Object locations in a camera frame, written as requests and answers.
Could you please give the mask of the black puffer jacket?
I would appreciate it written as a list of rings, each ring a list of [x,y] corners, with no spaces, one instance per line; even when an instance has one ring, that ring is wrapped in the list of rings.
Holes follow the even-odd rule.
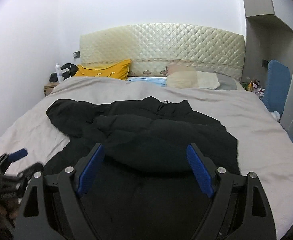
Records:
[[[69,138],[46,175],[75,165],[97,143],[105,157],[81,198],[100,239],[190,239],[209,205],[187,161],[194,143],[215,165],[239,174],[238,141],[187,101],[156,98],[94,105],[57,100],[51,123]]]

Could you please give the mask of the wooden nightstand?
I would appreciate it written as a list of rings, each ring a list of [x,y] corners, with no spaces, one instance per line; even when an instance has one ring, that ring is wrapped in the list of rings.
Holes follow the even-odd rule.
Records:
[[[48,96],[52,91],[53,89],[59,85],[59,82],[54,82],[54,83],[48,83],[46,85],[43,86],[43,93],[44,93],[44,96]]]

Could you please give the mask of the light grey bed cover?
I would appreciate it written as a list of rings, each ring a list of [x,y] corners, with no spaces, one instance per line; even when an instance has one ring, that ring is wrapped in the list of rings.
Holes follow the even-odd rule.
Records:
[[[18,118],[0,137],[0,155],[21,148],[28,155],[10,166],[17,174],[35,163],[47,163],[69,142],[55,128],[46,110],[58,99],[87,101],[96,105],[152,96],[159,101],[187,100],[197,112],[219,120],[238,140],[242,174],[255,172],[271,206],[277,237],[293,225],[293,143],[261,100],[245,90],[178,89],[152,83],[128,82],[107,77],[72,77]]]

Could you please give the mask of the white spray bottle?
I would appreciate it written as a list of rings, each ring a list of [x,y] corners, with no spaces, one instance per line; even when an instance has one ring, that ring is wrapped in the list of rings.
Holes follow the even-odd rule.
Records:
[[[63,75],[61,72],[61,66],[58,63],[55,65],[55,70],[56,70],[57,80],[59,83],[61,83],[63,81]]]

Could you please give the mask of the black bag on nightstand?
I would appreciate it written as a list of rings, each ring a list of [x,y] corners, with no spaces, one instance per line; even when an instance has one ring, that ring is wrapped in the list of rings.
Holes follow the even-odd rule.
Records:
[[[73,77],[77,71],[78,71],[78,66],[72,63],[66,63],[61,66],[61,73],[64,80],[70,77]],[[55,83],[57,81],[58,81],[57,73],[56,72],[51,73],[49,77],[49,82]]]

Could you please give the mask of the yellow pillow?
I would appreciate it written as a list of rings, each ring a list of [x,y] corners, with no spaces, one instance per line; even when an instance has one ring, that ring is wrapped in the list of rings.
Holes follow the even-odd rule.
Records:
[[[126,80],[132,61],[126,59],[108,66],[84,67],[78,65],[77,72],[73,77],[110,77],[118,80]]]

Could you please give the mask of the bottles on side table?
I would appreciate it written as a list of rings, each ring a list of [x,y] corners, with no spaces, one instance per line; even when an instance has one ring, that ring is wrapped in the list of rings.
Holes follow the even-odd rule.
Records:
[[[240,84],[244,90],[254,93],[258,98],[262,99],[264,97],[265,89],[260,86],[259,80],[241,81]]]

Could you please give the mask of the grey pillow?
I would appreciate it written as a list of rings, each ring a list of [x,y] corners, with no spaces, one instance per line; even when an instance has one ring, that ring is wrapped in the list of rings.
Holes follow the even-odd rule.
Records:
[[[217,73],[219,87],[216,90],[244,90],[242,85],[230,76]]]

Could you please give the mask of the light blue bed sheet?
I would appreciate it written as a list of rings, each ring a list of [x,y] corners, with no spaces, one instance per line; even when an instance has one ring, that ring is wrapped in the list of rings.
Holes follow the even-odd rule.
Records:
[[[127,82],[148,82],[160,87],[166,87],[166,77],[128,77]]]

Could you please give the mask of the cream beige pillow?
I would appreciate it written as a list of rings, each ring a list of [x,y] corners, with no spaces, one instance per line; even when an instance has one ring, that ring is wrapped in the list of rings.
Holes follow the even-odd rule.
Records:
[[[197,71],[181,64],[166,66],[166,86],[171,88],[202,88],[216,90],[220,82],[215,73]]]

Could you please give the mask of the cream quilted headboard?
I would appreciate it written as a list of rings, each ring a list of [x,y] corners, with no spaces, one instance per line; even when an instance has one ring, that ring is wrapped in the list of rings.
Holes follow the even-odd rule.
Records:
[[[244,58],[243,35],[193,24],[133,24],[80,36],[83,66],[94,68],[130,59],[129,76],[166,77],[166,67],[177,64],[239,80]]]

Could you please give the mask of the grey wardrobe cabinet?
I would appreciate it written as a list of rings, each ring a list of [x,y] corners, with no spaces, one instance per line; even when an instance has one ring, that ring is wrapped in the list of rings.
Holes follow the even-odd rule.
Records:
[[[276,60],[290,71],[290,88],[280,123],[293,137],[293,0],[243,0],[246,52],[242,80],[266,84],[265,62]]]

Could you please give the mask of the wall power socket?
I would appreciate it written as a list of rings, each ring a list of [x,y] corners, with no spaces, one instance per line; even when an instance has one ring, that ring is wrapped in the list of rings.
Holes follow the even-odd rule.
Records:
[[[73,53],[73,58],[74,59],[78,59],[78,58],[80,58],[81,56],[80,56],[80,52],[79,51],[76,51],[76,52],[74,52]]]

